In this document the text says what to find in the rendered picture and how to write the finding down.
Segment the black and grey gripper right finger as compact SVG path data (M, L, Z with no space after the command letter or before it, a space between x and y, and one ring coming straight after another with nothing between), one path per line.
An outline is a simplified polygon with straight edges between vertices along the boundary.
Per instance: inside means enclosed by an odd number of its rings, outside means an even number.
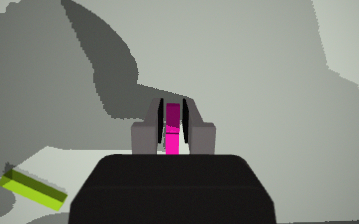
M192 98L183 98L182 127L189 154L214 154L216 127L204 122Z

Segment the magenta rod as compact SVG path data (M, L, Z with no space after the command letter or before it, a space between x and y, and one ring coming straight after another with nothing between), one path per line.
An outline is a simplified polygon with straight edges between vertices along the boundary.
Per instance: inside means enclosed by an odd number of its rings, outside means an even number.
M166 132L180 132L180 103L166 105Z
M179 132L166 132L166 154L179 154Z

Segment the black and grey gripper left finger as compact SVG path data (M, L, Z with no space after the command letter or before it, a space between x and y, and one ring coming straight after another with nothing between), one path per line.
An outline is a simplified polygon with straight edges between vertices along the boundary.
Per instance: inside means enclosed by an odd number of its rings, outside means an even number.
M157 154L162 132L163 98L153 98L144 121L131 126L132 154Z

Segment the lime green rectangular bar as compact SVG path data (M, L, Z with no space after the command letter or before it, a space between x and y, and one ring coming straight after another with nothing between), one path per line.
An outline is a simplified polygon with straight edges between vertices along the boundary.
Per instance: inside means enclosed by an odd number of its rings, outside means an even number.
M2 175L0 186L55 211L61 208L68 196L13 169Z

